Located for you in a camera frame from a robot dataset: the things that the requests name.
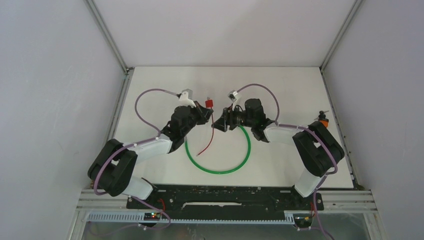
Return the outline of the green cable lock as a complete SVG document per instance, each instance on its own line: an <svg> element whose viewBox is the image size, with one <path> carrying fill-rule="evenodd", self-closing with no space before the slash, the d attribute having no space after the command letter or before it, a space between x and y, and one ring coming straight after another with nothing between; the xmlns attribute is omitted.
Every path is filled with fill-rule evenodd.
<svg viewBox="0 0 424 240"><path fill-rule="evenodd" d="M190 160L190 162L199 170L208 173L208 174L213 174L213 175L228 175L231 173L234 173L236 171L238 171L239 169L241 169L249 160L250 155L251 155L251 151L252 151L252 142L251 142L251 138L249 137L249 134L247 132L247 130L243 127L243 126L239 126L238 127L244 134L245 138L246 138L246 142L247 142L247 150L246 150L246 154L244 159L241 161L241 163L239 165L237 165L234 168L231 169L227 169L227 170L211 170L208 168L205 168L203 166L201 166L199 163L196 162L196 160L194 159L194 157L191 155L190 153L190 149L189 149L189 144L188 144L188 140L187 138L184 139L184 149L186 152L186 155L188 157L188 159Z"/></svg>

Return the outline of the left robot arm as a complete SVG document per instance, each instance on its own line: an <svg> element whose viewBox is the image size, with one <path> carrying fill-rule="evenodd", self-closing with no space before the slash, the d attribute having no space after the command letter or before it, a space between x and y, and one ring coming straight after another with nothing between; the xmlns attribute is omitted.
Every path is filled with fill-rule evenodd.
<svg viewBox="0 0 424 240"><path fill-rule="evenodd" d="M176 107L156 137L132 143L108 140L87 171L95 194L127 195L138 198L145 208L156 206L158 194L153 191L153 185L133 175L136 164L176 151L194 127L209 122L213 112L196 101L194 106Z"/></svg>

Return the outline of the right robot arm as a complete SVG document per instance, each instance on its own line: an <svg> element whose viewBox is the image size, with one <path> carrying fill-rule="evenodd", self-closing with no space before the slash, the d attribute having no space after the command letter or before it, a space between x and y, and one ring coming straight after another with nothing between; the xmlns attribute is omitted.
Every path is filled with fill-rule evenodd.
<svg viewBox="0 0 424 240"><path fill-rule="evenodd" d="M246 127L257 141L294 144L304 165L294 184L295 192L290 196L291 204L297 209L310 204L310 195L322 185L330 169L337 171L339 161L345 156L343 148L328 130L329 119L322 110L306 127L281 124L266 116L259 99L251 98L245 101L244 108L238 105L224 108L212 126L222 132Z"/></svg>

